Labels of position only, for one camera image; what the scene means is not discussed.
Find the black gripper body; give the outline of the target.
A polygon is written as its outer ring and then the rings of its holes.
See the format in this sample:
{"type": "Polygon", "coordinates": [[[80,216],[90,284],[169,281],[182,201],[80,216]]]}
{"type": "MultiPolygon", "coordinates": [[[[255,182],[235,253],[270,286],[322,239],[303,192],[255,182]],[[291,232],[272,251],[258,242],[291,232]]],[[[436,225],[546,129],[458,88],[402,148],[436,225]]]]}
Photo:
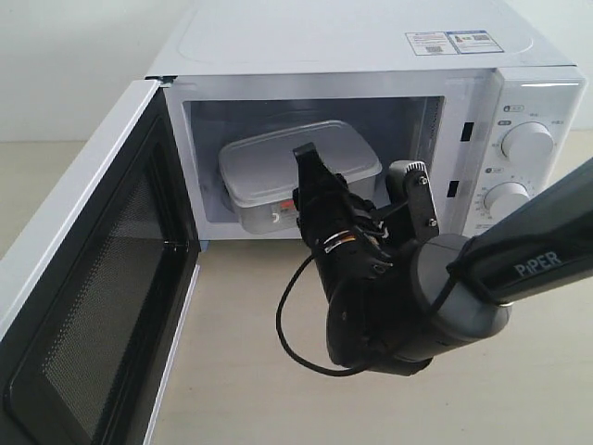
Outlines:
{"type": "Polygon", "coordinates": [[[346,184],[344,195],[314,205],[304,218],[297,215],[328,304],[325,339],[334,368],[293,353],[296,362],[330,376],[363,371],[410,376],[431,363],[431,355],[407,351],[427,318],[410,283],[412,259],[422,244],[390,237],[391,209],[391,202],[376,208],[346,184]]]}

